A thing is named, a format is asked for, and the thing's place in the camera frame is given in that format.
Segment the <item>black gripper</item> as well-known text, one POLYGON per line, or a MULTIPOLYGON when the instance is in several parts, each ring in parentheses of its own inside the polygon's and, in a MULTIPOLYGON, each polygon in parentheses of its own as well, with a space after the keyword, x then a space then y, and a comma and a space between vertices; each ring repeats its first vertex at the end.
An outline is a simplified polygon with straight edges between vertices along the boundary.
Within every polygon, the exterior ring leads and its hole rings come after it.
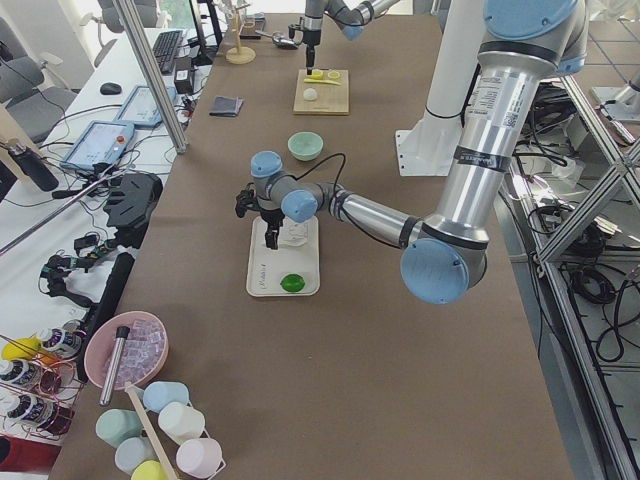
POLYGON ((267 248, 279 248, 280 228, 283 226, 285 218, 280 208, 270 209, 264 206, 259 207, 261 219, 267 224, 265 232, 265 245, 267 248))
POLYGON ((306 68, 311 69, 311 60, 315 59, 315 48, 320 44, 320 31, 305 30, 303 43, 306 45, 306 68))

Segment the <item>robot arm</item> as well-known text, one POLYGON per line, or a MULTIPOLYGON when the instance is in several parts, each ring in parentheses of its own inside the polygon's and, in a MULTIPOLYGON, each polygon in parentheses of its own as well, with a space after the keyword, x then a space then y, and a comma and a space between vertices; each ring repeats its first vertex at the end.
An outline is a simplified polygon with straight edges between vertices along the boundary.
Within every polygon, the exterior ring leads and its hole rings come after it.
POLYGON ((315 48, 321 42, 324 16, 331 18, 350 40, 356 38, 365 25, 381 16, 395 0, 361 1, 350 8, 344 1, 306 1, 304 15, 299 24, 302 43, 306 46, 306 71, 311 73, 315 66, 315 48))
POLYGON ((236 213, 258 212, 266 244, 278 246, 285 219, 302 223, 318 211, 402 250, 407 289, 432 304, 459 299, 483 277, 486 222, 539 83, 584 64, 588 13, 582 1, 488 1, 479 46, 480 77, 437 209, 418 218, 344 189, 305 183, 272 151, 251 160, 252 181, 236 213))

